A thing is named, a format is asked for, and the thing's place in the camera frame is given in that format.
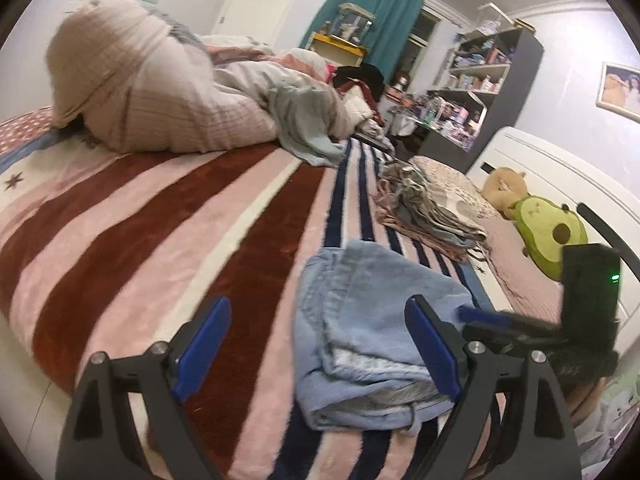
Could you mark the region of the person's right hand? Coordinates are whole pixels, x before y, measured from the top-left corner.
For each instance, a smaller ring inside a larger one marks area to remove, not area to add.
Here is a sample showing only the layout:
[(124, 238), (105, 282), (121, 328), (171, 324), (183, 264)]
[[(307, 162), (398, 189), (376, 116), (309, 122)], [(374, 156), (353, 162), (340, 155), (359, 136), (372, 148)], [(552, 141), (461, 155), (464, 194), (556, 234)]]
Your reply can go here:
[(599, 405), (606, 378), (596, 382), (581, 384), (564, 391), (564, 399), (570, 411), (570, 420), (574, 427), (581, 424)]

